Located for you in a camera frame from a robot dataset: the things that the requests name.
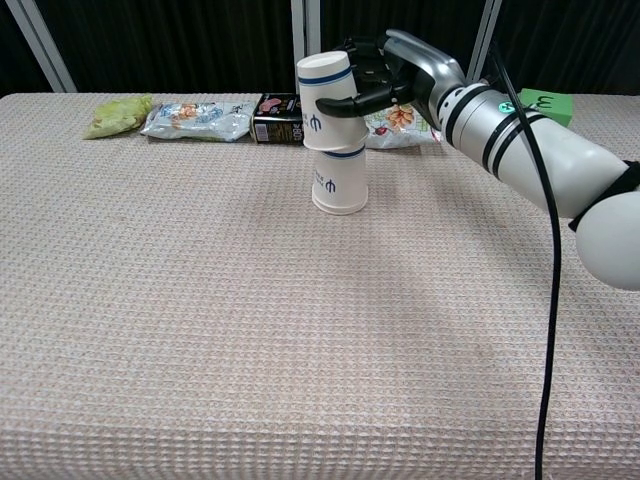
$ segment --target black snack box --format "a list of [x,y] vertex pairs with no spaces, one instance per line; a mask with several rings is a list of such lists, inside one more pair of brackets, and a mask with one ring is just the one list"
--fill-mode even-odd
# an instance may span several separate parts
[[251,117],[251,136],[257,143],[302,144],[300,95],[263,94]]

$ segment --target table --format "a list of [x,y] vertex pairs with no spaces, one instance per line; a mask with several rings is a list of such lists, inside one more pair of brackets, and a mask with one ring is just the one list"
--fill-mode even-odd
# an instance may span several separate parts
[[[81,140],[121,96],[0,100],[0,478],[532,478],[543,212],[431,145],[326,215],[304,148]],[[639,158],[640,97],[574,110]],[[640,295],[563,240],[546,472],[638,478]]]

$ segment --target paper cup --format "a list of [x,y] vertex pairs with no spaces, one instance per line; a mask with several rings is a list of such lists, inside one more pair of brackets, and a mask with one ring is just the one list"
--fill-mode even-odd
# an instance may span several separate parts
[[312,150],[337,151],[363,142],[369,130],[361,117],[336,118],[320,113],[319,98],[343,99],[358,94],[346,52],[326,52],[298,62],[304,145]]
[[320,210],[348,215],[362,209],[368,197],[364,143],[316,153],[311,198]]

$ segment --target robotic hand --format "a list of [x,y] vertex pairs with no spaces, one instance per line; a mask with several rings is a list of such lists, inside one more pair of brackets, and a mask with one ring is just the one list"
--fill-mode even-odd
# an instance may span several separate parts
[[[454,148],[546,210],[522,125],[505,108],[504,94],[467,85],[453,58],[399,30],[387,30],[374,43],[350,39],[340,48],[349,54],[362,93],[320,99],[318,110],[345,118],[411,103]],[[526,112],[558,213],[574,219],[570,227],[582,263],[604,283],[640,290],[640,163],[623,162],[536,110]]]

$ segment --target white snack package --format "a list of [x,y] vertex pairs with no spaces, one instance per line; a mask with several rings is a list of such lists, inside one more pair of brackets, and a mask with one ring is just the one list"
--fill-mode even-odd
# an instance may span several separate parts
[[163,103],[154,107],[141,134],[175,139],[234,142],[249,132],[256,102]]
[[369,128],[367,148],[387,149],[440,143],[440,132],[431,128],[411,105],[394,105],[365,115]]

